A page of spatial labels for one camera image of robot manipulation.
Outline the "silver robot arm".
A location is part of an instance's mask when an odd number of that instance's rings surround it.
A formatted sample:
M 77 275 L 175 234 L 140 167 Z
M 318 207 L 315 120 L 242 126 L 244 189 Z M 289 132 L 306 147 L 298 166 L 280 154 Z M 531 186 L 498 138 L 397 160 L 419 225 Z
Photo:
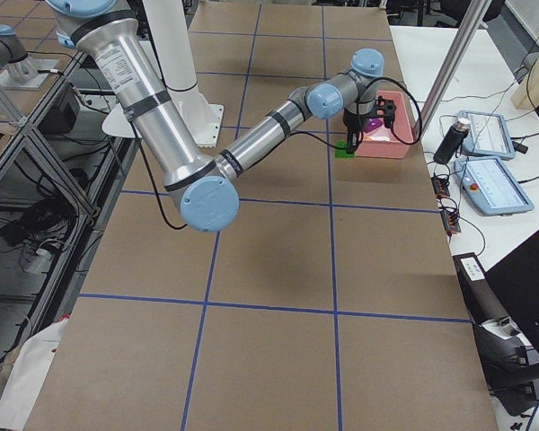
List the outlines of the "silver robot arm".
M 147 1 L 156 70 L 137 37 L 138 22 L 125 1 L 53 1 L 61 40 L 89 55 L 116 94 L 126 121 L 163 169 L 163 185 L 184 222 L 199 231 L 225 229 L 235 219 L 234 180 L 272 152 L 311 117 L 329 119 L 361 102 L 372 104 L 384 71 L 383 55 L 357 51 L 347 70 L 295 89 L 253 129 L 215 156 L 223 107 L 200 93 L 187 23 L 180 2 Z

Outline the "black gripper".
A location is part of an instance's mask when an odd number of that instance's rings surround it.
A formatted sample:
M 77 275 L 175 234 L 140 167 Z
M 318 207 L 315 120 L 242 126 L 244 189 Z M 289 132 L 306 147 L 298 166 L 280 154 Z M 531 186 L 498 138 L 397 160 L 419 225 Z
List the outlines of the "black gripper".
M 367 106 L 363 103 L 351 103 L 344 109 L 342 121 L 347 129 L 347 153 L 354 154 L 359 147 L 358 133 L 368 133 L 374 129 Z

